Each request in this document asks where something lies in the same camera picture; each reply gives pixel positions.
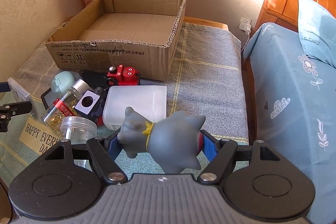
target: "blue blanket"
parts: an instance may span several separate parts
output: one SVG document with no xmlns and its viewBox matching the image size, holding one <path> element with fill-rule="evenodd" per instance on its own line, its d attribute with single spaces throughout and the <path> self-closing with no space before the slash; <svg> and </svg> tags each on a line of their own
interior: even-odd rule
<svg viewBox="0 0 336 224">
<path fill-rule="evenodd" d="M 244 50 L 255 82 L 257 135 L 314 183 L 313 223 L 336 218 L 336 69 L 303 53 L 299 34 L 266 23 Z"/>
</svg>

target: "pillow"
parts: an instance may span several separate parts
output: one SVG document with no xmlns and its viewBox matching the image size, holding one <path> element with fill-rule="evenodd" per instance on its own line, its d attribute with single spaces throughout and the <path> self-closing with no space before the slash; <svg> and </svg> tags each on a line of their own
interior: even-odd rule
<svg viewBox="0 0 336 224">
<path fill-rule="evenodd" d="M 303 52 L 336 68 L 336 19 L 313 0 L 299 0 L 299 36 Z"/>
</svg>

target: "metal screw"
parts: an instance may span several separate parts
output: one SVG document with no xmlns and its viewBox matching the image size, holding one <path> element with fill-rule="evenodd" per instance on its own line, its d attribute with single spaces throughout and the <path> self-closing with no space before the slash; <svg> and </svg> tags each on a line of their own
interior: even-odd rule
<svg viewBox="0 0 336 224">
<path fill-rule="evenodd" d="M 203 173 L 201 174 L 201 180 L 203 181 L 214 181 L 217 179 L 217 176 L 214 173 Z"/>
<path fill-rule="evenodd" d="M 116 69 L 117 69 L 117 68 L 116 68 L 115 66 L 111 66 L 111 67 L 109 67 L 109 71 L 110 71 L 110 72 L 114 72 Z"/>
<path fill-rule="evenodd" d="M 120 172 L 113 172 L 113 173 L 110 173 L 107 177 L 109 178 L 109 180 L 112 180 L 112 181 L 121 181 L 125 178 L 125 175 Z"/>
</svg>

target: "white cable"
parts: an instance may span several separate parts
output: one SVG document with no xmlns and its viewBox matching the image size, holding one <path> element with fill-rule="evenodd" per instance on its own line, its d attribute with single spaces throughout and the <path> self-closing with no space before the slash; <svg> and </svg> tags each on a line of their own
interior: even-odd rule
<svg viewBox="0 0 336 224">
<path fill-rule="evenodd" d="M 251 29 L 250 29 L 250 27 L 246 26 L 245 33 L 246 33 L 249 37 L 248 37 L 248 39 L 247 39 L 247 41 L 246 41 L 244 47 L 240 50 L 240 52 L 242 52 L 242 51 L 245 49 L 245 47 L 246 47 L 248 41 L 250 40 L 250 33 L 251 33 Z"/>
</svg>

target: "toy figurine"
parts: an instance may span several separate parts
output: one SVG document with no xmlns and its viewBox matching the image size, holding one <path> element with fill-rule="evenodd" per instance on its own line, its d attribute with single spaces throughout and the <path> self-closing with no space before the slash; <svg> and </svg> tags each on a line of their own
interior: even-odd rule
<svg viewBox="0 0 336 224">
<path fill-rule="evenodd" d="M 137 153 L 150 153 L 166 174 L 178 174 L 185 168 L 200 170 L 197 155 L 203 147 L 200 129 L 205 118 L 177 111 L 152 123 L 127 107 L 117 140 L 129 158 L 135 158 Z"/>
<path fill-rule="evenodd" d="M 140 72 L 133 67 L 124 65 L 111 66 L 107 73 L 106 84 L 113 85 L 140 85 Z"/>
</svg>

